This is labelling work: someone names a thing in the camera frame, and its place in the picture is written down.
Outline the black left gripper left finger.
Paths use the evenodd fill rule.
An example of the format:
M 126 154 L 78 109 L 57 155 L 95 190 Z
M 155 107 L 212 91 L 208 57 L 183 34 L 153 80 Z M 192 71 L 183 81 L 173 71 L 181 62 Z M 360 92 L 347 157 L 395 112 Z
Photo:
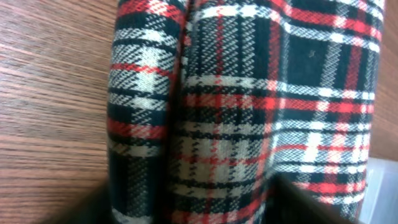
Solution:
M 39 224 L 110 223 L 112 223 L 112 213 L 108 183 L 102 183 L 73 204 L 39 222 Z

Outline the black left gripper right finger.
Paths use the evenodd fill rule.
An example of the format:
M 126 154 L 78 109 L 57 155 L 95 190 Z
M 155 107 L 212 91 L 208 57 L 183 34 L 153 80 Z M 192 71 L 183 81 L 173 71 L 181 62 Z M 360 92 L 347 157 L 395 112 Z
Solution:
M 300 190 L 283 175 L 271 177 L 269 190 L 265 224 L 354 224 Z

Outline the red plaid shirt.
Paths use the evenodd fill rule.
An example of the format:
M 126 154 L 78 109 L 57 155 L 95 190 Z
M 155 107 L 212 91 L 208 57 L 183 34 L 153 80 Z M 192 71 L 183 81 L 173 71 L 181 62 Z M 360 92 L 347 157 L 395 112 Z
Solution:
M 114 222 L 264 223 L 276 174 L 355 222 L 384 11 L 375 0 L 119 1 Z

